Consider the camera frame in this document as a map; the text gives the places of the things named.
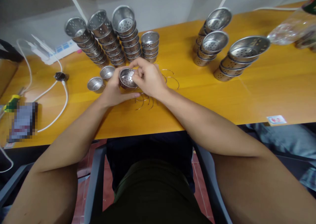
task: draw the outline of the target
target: jeans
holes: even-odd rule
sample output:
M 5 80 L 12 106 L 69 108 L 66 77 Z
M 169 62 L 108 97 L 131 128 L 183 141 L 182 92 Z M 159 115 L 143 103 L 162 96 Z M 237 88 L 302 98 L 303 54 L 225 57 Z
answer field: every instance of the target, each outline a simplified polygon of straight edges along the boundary
M 300 178 L 301 184 L 316 191 L 316 135 L 304 125 L 264 126 L 263 123 L 248 124 L 255 130 L 261 142 L 270 150 L 314 159 Z

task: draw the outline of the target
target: chair armrest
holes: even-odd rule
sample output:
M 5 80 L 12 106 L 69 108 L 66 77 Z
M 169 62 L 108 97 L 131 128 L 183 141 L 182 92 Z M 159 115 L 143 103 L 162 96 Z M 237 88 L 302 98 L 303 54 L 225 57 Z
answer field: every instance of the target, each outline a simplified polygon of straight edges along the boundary
M 94 217 L 99 216 L 102 213 L 105 155 L 106 144 L 98 147 L 94 151 L 89 187 L 85 204 L 85 224 L 89 224 Z
M 18 182 L 21 180 L 23 175 L 30 171 L 34 163 L 30 163 L 27 165 L 22 165 L 20 168 L 14 173 L 14 175 L 9 179 L 6 185 L 0 191 L 0 208 L 4 205 L 6 200 L 9 198 L 12 191 L 15 189 Z
M 197 153 L 197 157 L 201 166 L 215 223 L 232 224 L 217 184 L 215 163 L 212 155 L 209 151 L 200 147 L 195 142 L 193 142 L 193 146 Z

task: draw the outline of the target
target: plastic bottle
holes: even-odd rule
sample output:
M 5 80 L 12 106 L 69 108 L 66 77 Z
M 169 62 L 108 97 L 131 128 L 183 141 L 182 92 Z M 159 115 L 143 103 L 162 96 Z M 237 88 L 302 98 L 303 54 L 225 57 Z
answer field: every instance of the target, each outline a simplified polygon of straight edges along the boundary
M 271 43 L 291 44 L 316 27 L 316 0 L 309 0 L 268 35 Z

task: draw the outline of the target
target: green object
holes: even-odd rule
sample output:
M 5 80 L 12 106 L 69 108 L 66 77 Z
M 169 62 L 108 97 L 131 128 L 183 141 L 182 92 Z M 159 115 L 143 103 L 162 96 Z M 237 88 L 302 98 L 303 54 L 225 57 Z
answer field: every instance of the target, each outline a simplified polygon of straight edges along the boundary
M 316 15 L 316 0 L 308 0 L 308 2 L 302 6 L 302 9 L 309 14 Z
M 10 101 L 3 107 L 3 111 L 5 112 L 14 112 L 17 109 L 17 104 L 20 100 L 21 96 L 13 95 Z

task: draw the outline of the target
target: stack of metal cups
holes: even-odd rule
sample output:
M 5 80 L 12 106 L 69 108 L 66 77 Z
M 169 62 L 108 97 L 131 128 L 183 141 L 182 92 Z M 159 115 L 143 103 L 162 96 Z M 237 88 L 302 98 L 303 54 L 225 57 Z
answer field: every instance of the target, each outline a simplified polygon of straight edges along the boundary
M 98 39 L 114 67 L 126 65 L 124 52 L 105 10 L 98 10 L 90 17 L 88 29 Z
M 236 41 L 214 72 L 215 78 L 230 81 L 240 76 L 269 47 L 270 40 L 264 36 L 249 36 Z
M 203 39 L 194 58 L 194 63 L 200 67 L 208 65 L 228 44 L 229 38 L 223 31 L 213 31 Z
M 159 34 L 155 31 L 148 31 L 141 37 L 143 58 L 150 63 L 155 63 L 159 49 Z
M 82 18 L 69 19 L 65 24 L 65 32 L 96 65 L 100 68 L 107 65 L 106 55 Z
M 112 14 L 112 24 L 124 47 L 127 59 L 131 62 L 139 57 L 141 45 L 133 9 L 126 5 L 118 6 Z M 120 60 L 125 64 L 125 57 Z
M 217 8 L 210 13 L 198 33 L 193 51 L 196 53 L 205 36 L 212 31 L 223 30 L 231 21 L 232 14 L 228 8 Z

